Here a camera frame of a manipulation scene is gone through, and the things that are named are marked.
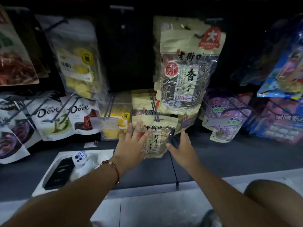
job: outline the yellow sticker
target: yellow sticker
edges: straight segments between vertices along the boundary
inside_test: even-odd
[[[122,118],[123,119],[129,119],[131,117],[130,113],[123,113]]]
[[[87,65],[92,65],[94,62],[93,54],[89,51],[86,51],[82,54],[82,60]]]

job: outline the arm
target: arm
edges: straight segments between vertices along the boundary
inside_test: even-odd
[[[179,149],[171,144],[167,148],[199,185],[225,227],[289,226],[203,167],[184,129]]]
[[[140,127],[141,121],[138,121],[131,136],[130,123],[125,139],[123,131],[119,135],[119,142],[110,161],[116,164],[120,177],[139,164],[146,155],[146,152],[141,152],[141,148],[151,130],[138,141]],[[101,165],[58,191],[28,201],[2,227],[86,226],[104,197],[115,186],[117,177],[116,170],[111,165]]]

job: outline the red beaded bracelet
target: red beaded bracelet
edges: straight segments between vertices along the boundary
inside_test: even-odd
[[[116,172],[117,172],[117,176],[118,176],[117,181],[116,181],[116,183],[115,183],[115,185],[117,185],[117,184],[120,182],[120,174],[119,174],[119,171],[118,171],[118,169],[117,169],[117,167],[116,167],[116,164],[114,164],[113,162],[110,162],[110,161],[108,161],[108,160],[105,160],[105,161],[102,161],[101,165],[103,165],[103,164],[105,164],[105,163],[108,163],[108,164],[111,165],[113,168],[115,168],[115,170],[116,170]]]

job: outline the forearm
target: forearm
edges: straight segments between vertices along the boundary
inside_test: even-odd
[[[202,165],[188,170],[225,227],[289,226]]]
[[[85,226],[116,180],[115,169],[104,164],[60,190],[40,197],[3,227]]]

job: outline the black phone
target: black phone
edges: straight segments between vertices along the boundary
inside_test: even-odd
[[[67,183],[74,167],[75,165],[72,157],[61,160],[61,162],[56,167],[55,171],[45,184],[44,189],[58,189],[64,186]]]

